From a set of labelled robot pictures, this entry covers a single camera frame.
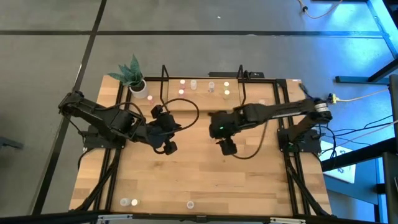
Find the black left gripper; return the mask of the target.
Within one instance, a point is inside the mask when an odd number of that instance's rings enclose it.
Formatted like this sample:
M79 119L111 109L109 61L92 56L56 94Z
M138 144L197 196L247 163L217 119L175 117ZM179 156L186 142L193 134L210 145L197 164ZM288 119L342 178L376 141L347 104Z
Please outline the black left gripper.
M150 122L151 146L157 154L173 154L177 151L178 147L170 139L175 136L175 132L181 125L175 122L174 117L170 113L163 112L161 105L155 105L151 110L151 115L154 118Z

